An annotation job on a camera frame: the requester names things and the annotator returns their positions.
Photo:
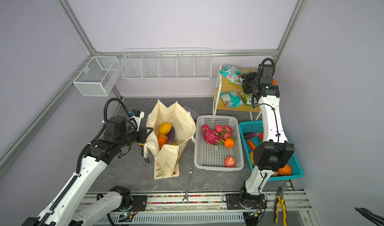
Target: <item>yellow pliers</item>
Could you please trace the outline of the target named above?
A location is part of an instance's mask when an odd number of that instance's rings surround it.
[[[275,201],[275,223],[277,223],[277,216],[278,216],[280,204],[283,207],[283,223],[284,223],[284,226],[287,226],[287,209],[285,207],[285,199],[283,195],[283,189],[281,186],[279,187],[279,191]]]

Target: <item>metal wrench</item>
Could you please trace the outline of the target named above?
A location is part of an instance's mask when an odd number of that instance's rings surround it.
[[[191,182],[192,172],[193,172],[193,168],[189,168],[189,178],[188,178],[188,183],[187,183],[187,190],[185,191],[185,197],[183,198],[183,203],[188,203],[189,183]]]

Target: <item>yellow and black handle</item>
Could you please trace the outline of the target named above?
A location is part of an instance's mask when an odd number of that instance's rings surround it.
[[[284,226],[287,226],[287,209],[285,207],[285,199],[281,199],[280,196],[277,196],[276,203],[275,203],[275,223],[277,223],[277,217],[278,217],[278,211],[279,211],[279,205],[281,203],[281,206],[283,207],[283,223]]]

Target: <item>white wire rack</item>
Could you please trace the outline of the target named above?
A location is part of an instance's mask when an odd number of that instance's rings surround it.
[[[126,51],[121,60],[126,80],[210,80],[212,64],[209,50]]]
[[[93,56],[73,83],[84,96],[108,96],[120,76],[120,62],[114,56]]]

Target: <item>teal plastic basket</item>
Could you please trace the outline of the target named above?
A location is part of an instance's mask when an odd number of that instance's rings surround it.
[[[253,166],[251,162],[251,158],[249,157],[249,153],[252,152],[251,147],[244,139],[244,133],[248,132],[263,132],[263,122],[262,121],[248,121],[242,122],[239,124],[241,140],[243,142],[243,146],[245,151],[247,152],[247,159],[249,166],[251,167],[251,171],[253,171]],[[259,137],[251,138],[250,141],[255,144],[255,146],[259,146],[263,141],[259,139]],[[270,177],[269,181],[277,181],[277,180],[289,180],[294,178],[301,178],[303,176],[303,169],[300,166],[299,161],[296,158],[295,153],[293,153],[292,157],[288,161],[289,166],[292,168],[292,174],[290,176],[276,176]]]

